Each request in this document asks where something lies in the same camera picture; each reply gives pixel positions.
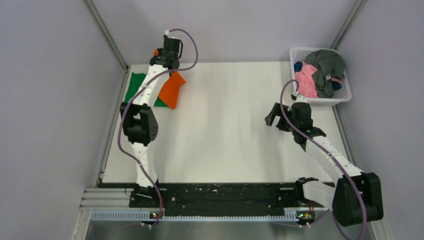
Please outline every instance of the white laundry basket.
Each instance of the white laundry basket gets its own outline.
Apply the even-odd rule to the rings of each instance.
[[[304,62],[305,58],[312,52],[325,49],[338,53],[334,49],[329,48],[320,48],[320,47],[292,47],[290,49],[290,64],[291,64],[291,78],[295,79],[295,67],[296,62]],[[341,88],[337,91],[334,91],[334,96],[332,98],[311,98],[307,97],[307,102],[311,104],[321,104],[334,106],[340,102],[347,102],[352,99],[351,87],[349,86],[348,76],[346,71],[344,71],[345,78],[342,79]],[[293,93],[296,93],[296,83],[293,82]]]

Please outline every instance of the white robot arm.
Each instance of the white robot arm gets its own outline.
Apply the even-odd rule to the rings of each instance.
[[[328,152],[325,152],[315,143],[299,134],[288,124],[283,117],[280,103],[274,104],[271,113],[266,116],[265,122],[268,126],[272,126],[275,116],[279,116],[280,120],[276,125],[277,128],[281,131],[291,132],[294,136],[294,141],[321,165],[331,177],[335,186],[325,184],[316,178],[302,177],[296,181],[297,200],[301,202],[314,201],[328,208],[334,213],[337,221],[342,226],[351,226],[362,222],[359,201],[345,174],[333,161],[332,157],[335,157],[359,190],[365,205],[367,221],[382,219],[383,201],[378,176],[373,172],[365,173],[351,164],[330,143],[326,134],[321,129],[313,126],[313,120],[311,119],[312,110],[306,98],[303,95],[293,96],[293,98],[295,98],[295,102],[291,106],[283,105],[285,115],[297,129],[312,138],[320,146],[323,146]]]
[[[151,141],[155,140],[158,134],[159,126],[151,107],[155,104],[159,92],[170,77],[168,73],[161,73],[178,69],[180,67],[179,57],[181,57],[181,55],[179,56],[181,40],[171,36],[169,31],[166,31],[163,37],[163,48],[158,48],[157,54],[150,60],[147,75],[137,92],[139,93],[142,89],[144,91],[134,99],[125,119],[122,119],[123,133],[131,142],[134,156],[143,165],[153,182],[158,181],[158,175],[154,167],[153,152],[149,148],[151,148]],[[126,106],[127,103],[121,104],[121,115]],[[143,173],[139,163],[135,162],[134,164],[137,169],[135,183],[140,188],[152,188],[153,183]]]

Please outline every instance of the black mounting bracket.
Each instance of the black mounting bracket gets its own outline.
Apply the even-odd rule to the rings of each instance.
[[[120,115],[124,114],[127,103],[120,105]],[[132,144],[140,143],[147,146],[158,135],[158,122],[153,114],[152,108],[147,104],[131,104],[123,121],[123,134],[128,137]]]
[[[361,193],[366,210],[366,221],[377,221],[383,218],[382,188],[379,177],[373,173],[362,173],[353,176],[356,187]],[[337,181],[332,211],[335,219],[343,227],[362,223],[362,211],[354,189],[343,176]]]

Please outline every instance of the white tabletop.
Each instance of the white tabletop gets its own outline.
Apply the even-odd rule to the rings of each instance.
[[[147,70],[147,65],[132,65],[129,77]],[[153,108],[159,132],[150,144],[160,182],[287,183],[301,177],[331,182],[291,133],[275,127],[278,117],[272,127],[265,124],[283,84],[291,79],[290,62],[198,63],[180,74],[187,83],[180,89],[177,108]],[[285,92],[284,104],[292,103],[292,91]],[[313,105],[312,119],[346,156],[333,109]],[[136,180],[135,161],[118,149],[120,122],[118,117],[104,183]],[[132,153],[125,135],[121,141]]]

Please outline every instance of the gray wall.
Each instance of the gray wall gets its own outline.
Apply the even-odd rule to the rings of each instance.
[[[69,239],[123,71],[82,0],[6,0],[0,76],[0,239]]]
[[[330,47],[354,0],[94,0],[128,64],[148,63],[167,29],[196,40],[200,62],[289,60],[291,47]],[[182,62],[195,54],[183,33]]]
[[[339,48],[353,95],[341,110],[396,239],[423,237],[423,11],[422,0],[368,1]]]

